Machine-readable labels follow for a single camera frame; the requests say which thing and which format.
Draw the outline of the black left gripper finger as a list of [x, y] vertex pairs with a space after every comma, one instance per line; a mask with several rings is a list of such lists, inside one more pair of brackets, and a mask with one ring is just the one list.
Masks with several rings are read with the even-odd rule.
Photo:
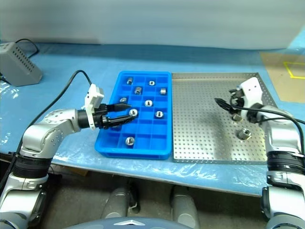
[[108, 104], [106, 108], [107, 112], [120, 112], [131, 108], [131, 105], [126, 103]]
[[118, 116], [115, 118], [106, 117], [105, 128], [111, 128], [111, 127], [115, 127], [115, 126], [124, 125], [133, 120], [134, 120], [134, 117], [130, 116], [130, 115], [123, 115], [123, 116]]

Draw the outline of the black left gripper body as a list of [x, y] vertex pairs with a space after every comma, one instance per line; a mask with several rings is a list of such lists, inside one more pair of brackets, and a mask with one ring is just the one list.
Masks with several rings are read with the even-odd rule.
[[107, 114], [110, 112], [111, 105], [109, 104], [100, 104], [98, 108], [94, 108], [93, 123], [96, 128], [99, 129], [108, 129], [110, 128], [110, 119]]

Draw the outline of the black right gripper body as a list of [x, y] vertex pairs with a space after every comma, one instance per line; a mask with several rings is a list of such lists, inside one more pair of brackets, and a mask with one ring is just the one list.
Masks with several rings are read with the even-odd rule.
[[229, 90], [231, 94], [231, 102], [234, 106], [243, 107], [244, 106], [244, 92], [242, 89], [231, 89]]

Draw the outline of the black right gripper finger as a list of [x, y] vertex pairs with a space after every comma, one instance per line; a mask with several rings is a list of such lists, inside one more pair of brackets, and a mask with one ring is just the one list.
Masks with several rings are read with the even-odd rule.
[[229, 113], [235, 112], [233, 107], [230, 104], [228, 104], [225, 100], [223, 100], [221, 98], [215, 98], [214, 100], [218, 106], [220, 106], [222, 109], [226, 110], [227, 112], [229, 112]]

